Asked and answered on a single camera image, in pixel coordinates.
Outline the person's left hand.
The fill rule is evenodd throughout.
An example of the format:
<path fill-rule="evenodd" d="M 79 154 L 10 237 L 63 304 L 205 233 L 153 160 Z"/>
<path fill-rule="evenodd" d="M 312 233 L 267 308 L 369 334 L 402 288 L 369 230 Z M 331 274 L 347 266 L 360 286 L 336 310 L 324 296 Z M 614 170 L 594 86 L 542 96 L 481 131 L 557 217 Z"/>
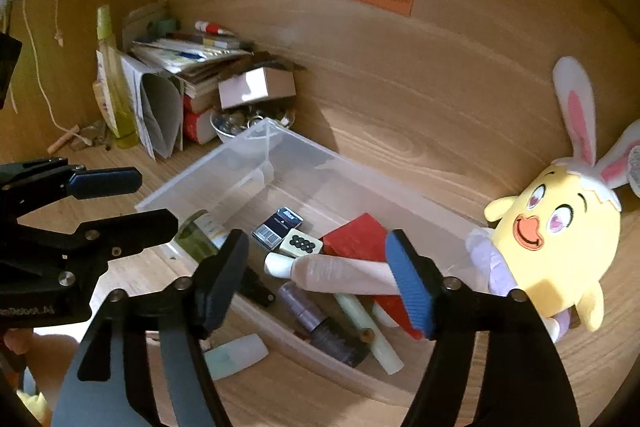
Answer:
<path fill-rule="evenodd" d="M 41 336 L 32 329 L 9 329 L 1 339 L 11 351 L 24 355 L 35 383 L 48 406 L 54 409 L 75 356 L 77 340 L 66 335 Z"/>

